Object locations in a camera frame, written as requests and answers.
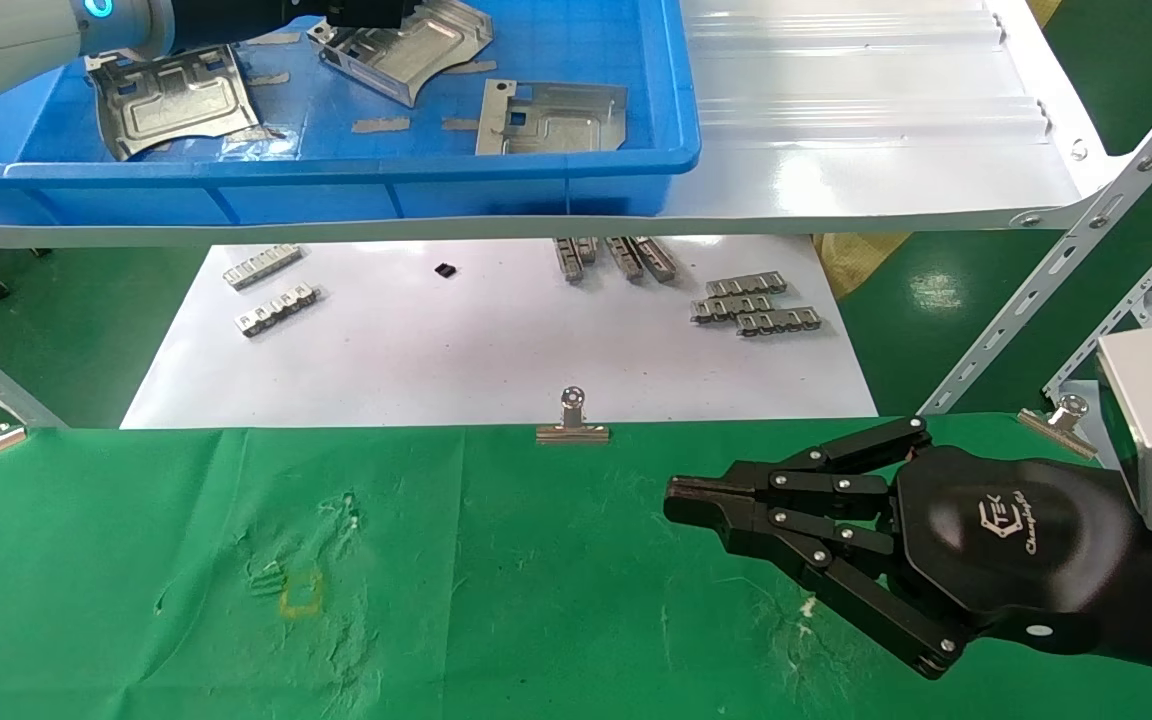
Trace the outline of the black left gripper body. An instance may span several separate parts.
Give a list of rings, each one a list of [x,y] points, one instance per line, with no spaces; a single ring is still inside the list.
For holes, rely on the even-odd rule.
[[[302,15],[325,15],[329,1],[174,1],[174,50],[236,44],[288,26]]]

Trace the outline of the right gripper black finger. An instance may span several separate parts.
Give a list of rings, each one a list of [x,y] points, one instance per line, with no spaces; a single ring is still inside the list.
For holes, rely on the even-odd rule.
[[[776,566],[924,679],[941,679],[973,639],[969,626],[924,609],[892,588],[908,566],[899,560],[888,500],[823,507],[667,500],[664,515],[713,530],[732,555]]]
[[[666,497],[771,502],[846,493],[882,495],[884,482],[873,471],[896,465],[929,445],[929,420],[905,416],[809,446],[780,461],[737,460],[719,477],[672,477]]]

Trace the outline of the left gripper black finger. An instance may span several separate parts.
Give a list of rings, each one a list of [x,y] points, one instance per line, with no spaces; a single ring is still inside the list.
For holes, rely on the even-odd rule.
[[[396,29],[403,18],[402,0],[340,0],[328,3],[329,26]]]

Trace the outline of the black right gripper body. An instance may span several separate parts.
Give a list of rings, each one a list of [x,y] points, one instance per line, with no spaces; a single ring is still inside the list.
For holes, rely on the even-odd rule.
[[[1060,655],[1101,650],[1102,602],[1138,536],[1116,473],[937,446],[905,462],[893,488],[915,577],[973,637]]]

